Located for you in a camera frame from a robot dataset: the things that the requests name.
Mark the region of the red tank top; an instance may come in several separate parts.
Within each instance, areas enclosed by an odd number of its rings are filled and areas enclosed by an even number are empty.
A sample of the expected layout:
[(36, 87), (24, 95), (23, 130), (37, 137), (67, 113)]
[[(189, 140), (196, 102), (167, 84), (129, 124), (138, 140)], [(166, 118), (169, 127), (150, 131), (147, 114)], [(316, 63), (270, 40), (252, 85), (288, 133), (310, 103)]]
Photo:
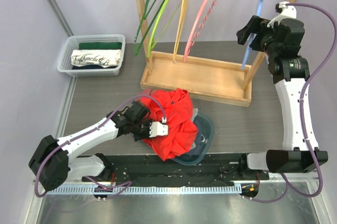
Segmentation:
[(188, 91), (179, 88), (172, 91), (156, 90), (150, 96), (157, 102), (142, 97), (141, 103), (150, 109), (150, 119), (154, 121), (160, 121), (166, 115), (169, 130), (167, 136), (145, 139), (144, 142), (163, 161), (187, 153), (198, 133), (197, 127), (191, 121), (193, 104)]

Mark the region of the pink hanger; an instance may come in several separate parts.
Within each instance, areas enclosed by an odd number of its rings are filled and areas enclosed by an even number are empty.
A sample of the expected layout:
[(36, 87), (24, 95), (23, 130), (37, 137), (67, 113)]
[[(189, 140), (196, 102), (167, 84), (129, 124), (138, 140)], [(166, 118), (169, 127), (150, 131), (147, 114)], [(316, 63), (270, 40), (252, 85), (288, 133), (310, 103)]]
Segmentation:
[(187, 57), (190, 54), (191, 48), (193, 47), (193, 45), (196, 42), (196, 39), (198, 38), (200, 31), (202, 30), (205, 22), (207, 21), (211, 11), (213, 10), (215, 4), (217, 3), (217, 0), (213, 0), (212, 3), (210, 4), (210, 7), (208, 8), (206, 14), (204, 15), (204, 17), (202, 18), (202, 14), (206, 8), (207, 3), (209, 2), (209, 0), (204, 0), (199, 8), (199, 11), (196, 15), (196, 18), (194, 20), (193, 26), (191, 28), (189, 37), (187, 39), (186, 42), (186, 46), (185, 46), (185, 50), (184, 50), (184, 54), (183, 54), (183, 62), (186, 63), (187, 61)]

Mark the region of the yellow hanger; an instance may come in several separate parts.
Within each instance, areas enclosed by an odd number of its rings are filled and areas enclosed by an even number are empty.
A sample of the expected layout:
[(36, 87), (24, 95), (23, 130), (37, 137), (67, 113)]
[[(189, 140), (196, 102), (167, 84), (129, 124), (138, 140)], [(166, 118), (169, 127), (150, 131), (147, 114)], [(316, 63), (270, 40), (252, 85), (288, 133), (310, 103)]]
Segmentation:
[(176, 63), (176, 56), (177, 56), (177, 52), (178, 52), (179, 45), (180, 45), (181, 35), (182, 35), (184, 23), (185, 23), (189, 1), (190, 0), (182, 0), (181, 2), (179, 24), (177, 28), (177, 34), (176, 34), (176, 39), (175, 39), (175, 44), (174, 44), (174, 49), (173, 49), (173, 63)]

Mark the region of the grey tank top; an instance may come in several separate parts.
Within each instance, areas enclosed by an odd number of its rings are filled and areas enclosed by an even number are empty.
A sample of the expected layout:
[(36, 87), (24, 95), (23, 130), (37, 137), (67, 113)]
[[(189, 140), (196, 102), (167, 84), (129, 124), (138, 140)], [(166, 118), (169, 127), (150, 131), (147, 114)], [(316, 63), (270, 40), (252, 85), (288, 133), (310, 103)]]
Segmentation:
[(194, 119), (197, 116), (197, 114), (198, 114), (198, 109), (197, 108), (193, 108), (192, 116), (191, 116), (191, 122), (194, 121)]

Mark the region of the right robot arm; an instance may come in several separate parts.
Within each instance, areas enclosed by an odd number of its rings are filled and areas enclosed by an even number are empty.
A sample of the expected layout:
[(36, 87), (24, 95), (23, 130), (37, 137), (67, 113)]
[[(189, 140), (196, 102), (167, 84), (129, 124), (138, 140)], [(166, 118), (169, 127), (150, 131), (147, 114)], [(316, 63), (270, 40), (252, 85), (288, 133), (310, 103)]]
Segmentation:
[(273, 173), (308, 173), (328, 161), (327, 151), (320, 150), (313, 133), (308, 91), (302, 88), (310, 77), (308, 61), (298, 54), (305, 34), (304, 24), (285, 18), (269, 25), (268, 19), (256, 15), (239, 30), (237, 41), (244, 44), (255, 34), (250, 48), (268, 56), (283, 118), (282, 149), (248, 154), (238, 165), (243, 179), (252, 178), (257, 170)]

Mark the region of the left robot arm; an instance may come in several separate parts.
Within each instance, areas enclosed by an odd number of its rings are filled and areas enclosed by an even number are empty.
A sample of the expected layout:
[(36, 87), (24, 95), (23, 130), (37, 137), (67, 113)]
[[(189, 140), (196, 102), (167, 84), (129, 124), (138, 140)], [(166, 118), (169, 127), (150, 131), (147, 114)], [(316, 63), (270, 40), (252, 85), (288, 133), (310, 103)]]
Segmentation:
[(65, 181), (84, 179), (108, 181), (113, 165), (100, 153), (89, 157), (82, 154), (93, 147), (122, 135), (132, 134), (136, 140), (150, 135), (150, 110), (140, 101), (121, 111), (111, 112), (96, 124), (66, 137), (55, 139), (48, 135), (37, 146), (28, 166), (36, 183), (46, 192)]

